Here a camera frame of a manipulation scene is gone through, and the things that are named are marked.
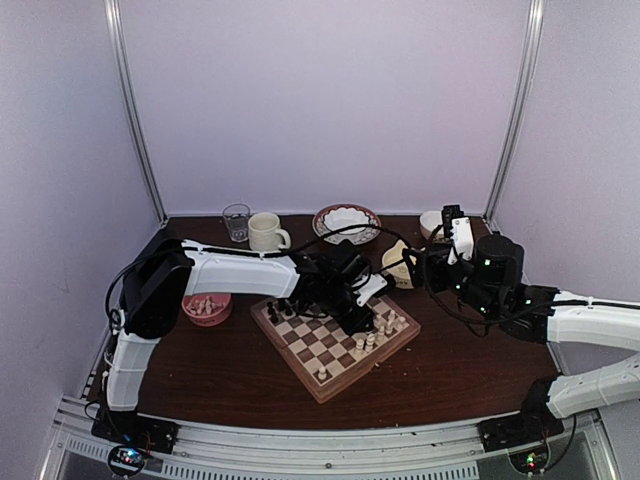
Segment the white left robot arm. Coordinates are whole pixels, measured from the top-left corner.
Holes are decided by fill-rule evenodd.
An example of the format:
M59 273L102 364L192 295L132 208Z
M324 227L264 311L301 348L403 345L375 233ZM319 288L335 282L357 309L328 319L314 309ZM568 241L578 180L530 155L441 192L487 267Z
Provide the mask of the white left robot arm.
M132 412L153 350L174 328L184 297L224 293L288 299L298 309L315 305L346 332L356 333L370 329L367 304L388 285L349 241L327 253L311 253L307 246L255 252L169 239L148 245L116 279L122 284L120 300L105 302L116 346L103 422L123 444L143 436L143 421Z

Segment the clear drinking glass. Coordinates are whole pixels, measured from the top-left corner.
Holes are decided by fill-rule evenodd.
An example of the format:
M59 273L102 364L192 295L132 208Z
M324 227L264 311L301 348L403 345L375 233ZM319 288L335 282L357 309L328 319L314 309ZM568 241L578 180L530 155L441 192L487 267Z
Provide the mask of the clear drinking glass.
M223 220L230 239L236 243L248 240L248 222L251 216L250 207L244 203L228 205L222 212Z

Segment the white chess queen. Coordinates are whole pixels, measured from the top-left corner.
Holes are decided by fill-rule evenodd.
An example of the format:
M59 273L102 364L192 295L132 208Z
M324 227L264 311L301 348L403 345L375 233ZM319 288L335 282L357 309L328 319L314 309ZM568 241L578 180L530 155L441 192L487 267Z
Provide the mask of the white chess queen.
M364 345L365 345L365 340L363 338L359 338L356 340L356 346L355 346L355 350L354 350L354 356L356 358L359 358L363 355L364 353Z

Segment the black chess piece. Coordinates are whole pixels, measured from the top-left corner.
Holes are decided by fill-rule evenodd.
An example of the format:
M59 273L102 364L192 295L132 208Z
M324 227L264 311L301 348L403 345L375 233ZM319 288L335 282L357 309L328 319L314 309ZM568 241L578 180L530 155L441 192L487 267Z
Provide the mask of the black chess piece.
M269 302L267 304L268 306L268 315L269 315L269 319L271 321L272 324L277 324L279 321L279 317L278 317L278 312L276 310L276 308L274 307L274 304L272 302Z

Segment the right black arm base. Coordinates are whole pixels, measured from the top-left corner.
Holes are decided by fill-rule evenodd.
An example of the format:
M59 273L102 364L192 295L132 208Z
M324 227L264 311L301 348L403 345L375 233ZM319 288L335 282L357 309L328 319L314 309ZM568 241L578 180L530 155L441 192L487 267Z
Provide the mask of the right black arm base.
M481 421L478 430L484 451L493 452L542 442L563 433L564 424L549 413L519 412Z

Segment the white floral small bowl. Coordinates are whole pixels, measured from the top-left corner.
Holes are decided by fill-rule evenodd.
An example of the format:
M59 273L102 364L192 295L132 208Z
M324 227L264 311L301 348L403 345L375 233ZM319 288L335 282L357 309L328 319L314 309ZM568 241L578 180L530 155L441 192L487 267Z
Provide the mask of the white floral small bowl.
M438 210L423 212L419 217L419 225L422 236L428 239L433 231L442 224L442 214Z

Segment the white chess piece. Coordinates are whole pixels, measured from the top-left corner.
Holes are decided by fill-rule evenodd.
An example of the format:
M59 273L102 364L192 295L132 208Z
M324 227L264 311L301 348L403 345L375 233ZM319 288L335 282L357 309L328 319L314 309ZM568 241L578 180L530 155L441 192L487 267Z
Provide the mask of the white chess piece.
M386 326L380 325L376 333L376 344L383 345L387 342Z

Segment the cream ribbed mug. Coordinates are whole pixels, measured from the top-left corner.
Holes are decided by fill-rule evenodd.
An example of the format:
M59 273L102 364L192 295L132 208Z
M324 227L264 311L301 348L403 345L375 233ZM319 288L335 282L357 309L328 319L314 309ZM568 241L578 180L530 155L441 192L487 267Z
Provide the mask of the cream ribbed mug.
M248 221L249 247L257 252L275 252L291 247L291 236L281 228L278 215L260 212L252 215Z

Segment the left aluminium frame post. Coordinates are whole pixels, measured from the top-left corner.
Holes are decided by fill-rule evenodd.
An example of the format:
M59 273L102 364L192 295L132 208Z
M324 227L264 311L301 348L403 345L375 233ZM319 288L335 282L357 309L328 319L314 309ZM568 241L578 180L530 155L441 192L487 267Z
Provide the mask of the left aluminium frame post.
M160 225L165 225L168 215L164 207L158 183L151 165L141 117L136 102L133 80L126 50L126 41L122 25L120 2L106 0L104 2L107 27L119 75L120 88L130 136L133 142L137 163L140 167L143 183L151 200L155 217Z

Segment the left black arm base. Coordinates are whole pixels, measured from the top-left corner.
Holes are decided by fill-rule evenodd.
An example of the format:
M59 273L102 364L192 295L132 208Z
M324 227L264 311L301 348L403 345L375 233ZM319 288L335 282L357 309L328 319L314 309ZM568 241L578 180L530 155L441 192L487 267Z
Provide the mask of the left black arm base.
M136 412L100 412L91 434L140 450L171 454L179 426L171 421L140 416Z

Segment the yellow cat-ear bowl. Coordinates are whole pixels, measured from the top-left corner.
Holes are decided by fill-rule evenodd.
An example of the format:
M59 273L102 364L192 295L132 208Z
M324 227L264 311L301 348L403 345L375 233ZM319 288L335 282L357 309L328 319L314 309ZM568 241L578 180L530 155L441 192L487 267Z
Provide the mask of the yellow cat-ear bowl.
M399 289L410 290L414 288L409 269L403 259L402 252L406 244L398 240L391 248L382 255L382 266L386 267L385 273L390 274L395 280Z

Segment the aluminium frame post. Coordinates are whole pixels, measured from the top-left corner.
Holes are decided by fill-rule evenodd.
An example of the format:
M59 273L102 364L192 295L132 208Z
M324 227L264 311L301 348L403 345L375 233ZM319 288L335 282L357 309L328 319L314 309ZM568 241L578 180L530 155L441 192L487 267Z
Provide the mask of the aluminium frame post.
M507 184L509 171L515 158L517 142L525 117L526 105L534 82L543 33L546 10L545 4L546 2L544 0L531 0L529 2L529 12L511 113L507 123L498 167L483 213L483 220L491 230L499 229L496 220L497 212Z
M120 2L106 0L104 2L107 27L119 75L120 88L130 136L133 142L137 163L140 167L143 183L151 200L155 217L160 225L165 225L168 215L164 207L158 183L151 165L141 117L136 102L133 80L126 50L126 41L122 25Z

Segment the front aluminium rail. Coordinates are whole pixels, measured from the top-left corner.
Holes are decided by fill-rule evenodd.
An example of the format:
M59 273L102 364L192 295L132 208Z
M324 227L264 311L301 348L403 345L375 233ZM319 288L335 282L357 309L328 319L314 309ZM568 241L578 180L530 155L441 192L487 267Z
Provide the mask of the front aluminium rail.
M117 443L91 435L95 406L63 396L35 479L117 479L107 466ZM521 473L517 454L545 444L486 452L477 421L417 427L269 430L171 420L172 453L153 452L132 479L623 479L597 413L577 417L547 440L551 470Z

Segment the pink cat-ear bowl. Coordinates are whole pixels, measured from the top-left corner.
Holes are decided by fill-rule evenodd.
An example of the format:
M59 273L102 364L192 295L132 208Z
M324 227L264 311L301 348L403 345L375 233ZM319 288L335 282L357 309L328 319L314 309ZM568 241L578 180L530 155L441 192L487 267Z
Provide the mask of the pink cat-ear bowl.
M185 296L181 306L193 324L206 328L225 322L233 309L232 296L229 293L201 293Z

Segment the white chess knight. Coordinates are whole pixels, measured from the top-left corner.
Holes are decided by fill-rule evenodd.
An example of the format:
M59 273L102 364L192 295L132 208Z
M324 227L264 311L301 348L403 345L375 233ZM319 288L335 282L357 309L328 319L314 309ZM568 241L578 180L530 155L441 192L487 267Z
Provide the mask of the white chess knight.
M396 323L396 312L391 310L388 314L386 325L385 325L385 334L390 336L393 333L394 327Z

